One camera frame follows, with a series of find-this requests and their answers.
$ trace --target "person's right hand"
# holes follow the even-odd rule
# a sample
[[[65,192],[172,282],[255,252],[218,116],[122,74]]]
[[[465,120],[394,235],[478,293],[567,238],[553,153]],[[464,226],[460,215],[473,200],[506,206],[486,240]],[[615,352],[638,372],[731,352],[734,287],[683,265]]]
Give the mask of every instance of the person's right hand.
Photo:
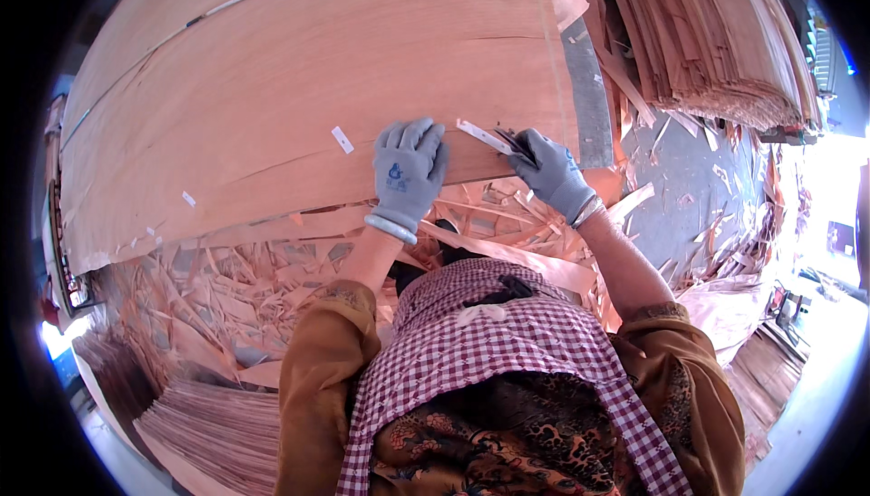
[[[532,149],[538,167],[525,157],[513,154],[508,157],[513,170],[534,190],[535,196],[562,213],[571,225],[586,202],[595,196],[593,187],[583,179],[571,151],[545,138],[534,128],[519,132],[517,141]]]

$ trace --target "wood grain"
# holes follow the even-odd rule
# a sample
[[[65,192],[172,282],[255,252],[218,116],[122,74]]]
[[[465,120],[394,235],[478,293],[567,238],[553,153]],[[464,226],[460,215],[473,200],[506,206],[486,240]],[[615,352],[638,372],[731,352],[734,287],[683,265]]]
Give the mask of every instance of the wood grain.
[[[150,45],[224,1],[122,0],[82,64],[64,124],[75,124]],[[177,241],[373,197],[377,134],[426,114],[448,125],[459,116],[482,127],[535,125],[576,146],[550,0],[246,0],[227,8],[127,75],[63,151],[71,270],[145,254],[157,237]],[[353,153],[332,137],[336,125]],[[460,132],[445,141],[448,183],[511,173]]]

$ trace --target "forearm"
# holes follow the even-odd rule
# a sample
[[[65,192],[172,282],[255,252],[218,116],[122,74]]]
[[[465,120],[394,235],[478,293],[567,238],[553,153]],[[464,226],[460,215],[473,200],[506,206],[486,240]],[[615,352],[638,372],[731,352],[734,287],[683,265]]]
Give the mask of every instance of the forearm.
[[[388,233],[366,226],[341,266],[338,278],[362,283],[377,294],[403,244]]]
[[[638,309],[673,301],[673,293],[652,264],[618,229],[607,211],[595,211],[577,232],[595,255],[610,300],[625,322]]]

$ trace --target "gray work glove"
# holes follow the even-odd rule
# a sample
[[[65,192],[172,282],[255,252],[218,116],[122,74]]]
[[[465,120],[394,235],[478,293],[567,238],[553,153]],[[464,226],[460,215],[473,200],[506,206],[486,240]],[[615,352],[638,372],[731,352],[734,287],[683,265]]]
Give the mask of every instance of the gray work glove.
[[[375,141],[375,192],[372,214],[417,233],[444,184],[450,153],[441,143],[444,125],[424,117],[387,126]]]
[[[513,154],[508,157],[513,170],[535,191],[535,196],[562,213],[571,225],[586,202],[595,196],[593,187],[586,185],[571,151],[534,128],[519,132],[517,141],[532,149],[538,166],[532,165],[526,157]]]

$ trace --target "person's left hand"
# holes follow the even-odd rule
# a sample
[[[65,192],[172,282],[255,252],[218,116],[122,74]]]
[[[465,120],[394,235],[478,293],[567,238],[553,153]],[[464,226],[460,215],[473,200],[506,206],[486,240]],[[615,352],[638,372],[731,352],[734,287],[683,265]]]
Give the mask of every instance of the person's left hand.
[[[380,202],[372,214],[417,233],[441,191],[449,150],[441,143],[444,125],[424,117],[387,126],[375,141],[375,192]]]

